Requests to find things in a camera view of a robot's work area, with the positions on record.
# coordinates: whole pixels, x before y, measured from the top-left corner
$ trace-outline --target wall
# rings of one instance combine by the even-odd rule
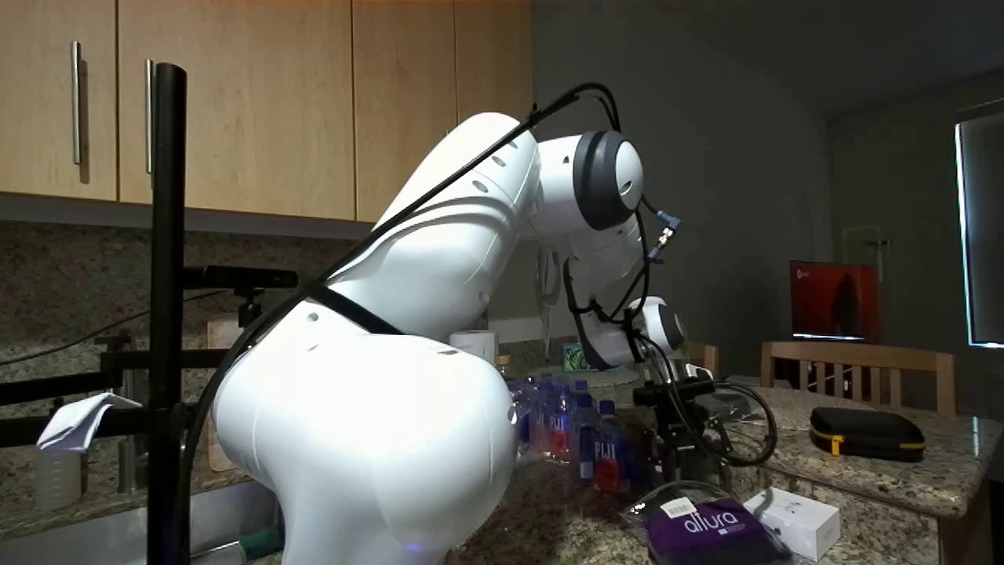
[[[669,5],[539,0],[532,21],[538,101],[609,84],[648,200],[685,219],[653,290],[680,305],[691,335],[723,346],[725,369],[754,375],[758,342],[787,333],[787,261],[833,255],[825,119],[675,28]],[[601,126],[597,104],[539,132],[583,126]],[[496,317],[538,314],[528,247]]]
[[[115,331],[136,333],[143,346],[152,291],[152,233],[105,226],[38,226],[0,223],[0,383],[29,378],[60,378],[96,369],[96,335]],[[294,271],[302,280],[323,274],[343,250],[343,243],[323,238],[255,238],[255,237],[188,237],[185,264],[240,264]],[[241,302],[228,291],[185,305],[185,346],[200,346],[210,314],[235,314]],[[88,335],[112,321],[133,324]],[[8,357],[60,348],[26,364]],[[199,375],[185,375],[185,390],[199,397]],[[46,414],[51,403],[0,405],[0,416]],[[34,516],[34,448],[0,448],[0,532],[8,521]],[[93,440],[88,451],[88,500],[120,490],[120,440]]]
[[[834,226],[882,226],[884,342],[958,351],[961,407],[1004,414],[1002,351],[966,348],[952,126],[1004,72],[833,119]]]

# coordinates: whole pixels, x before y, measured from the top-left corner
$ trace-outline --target wooden cabinet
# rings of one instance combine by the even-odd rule
[[[112,200],[112,87],[112,0],[3,0],[0,192]]]
[[[474,111],[530,106],[530,0],[354,0],[358,219]]]
[[[354,218],[348,0],[120,2],[120,196],[139,203],[146,59],[188,72],[188,206]]]

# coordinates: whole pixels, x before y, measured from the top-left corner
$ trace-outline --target purple package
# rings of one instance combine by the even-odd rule
[[[658,565],[784,563],[765,527],[730,500],[696,501],[688,516],[653,511],[642,527]]]

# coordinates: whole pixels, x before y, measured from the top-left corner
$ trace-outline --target black pole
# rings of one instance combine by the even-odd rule
[[[146,565],[188,563],[182,482],[185,70],[154,70]]]

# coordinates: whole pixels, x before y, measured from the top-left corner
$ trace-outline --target backsplash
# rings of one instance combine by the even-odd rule
[[[128,331],[143,346],[143,312],[152,302],[146,229],[0,223],[0,247],[0,383],[96,369],[96,356],[105,351],[96,335],[120,331]],[[344,243],[327,238],[191,233],[185,238],[185,264],[276,266],[311,280],[344,247]],[[267,291],[264,307],[278,297],[286,291]],[[185,302],[185,348],[200,346],[207,317],[235,314],[240,305],[241,297],[227,291]],[[199,386],[199,378],[185,378],[188,399],[199,397]],[[0,405],[0,422],[46,410],[51,403]],[[120,490],[120,444],[93,440],[93,448],[84,456],[88,500]],[[0,525],[34,511],[34,458],[30,445],[0,448]]]

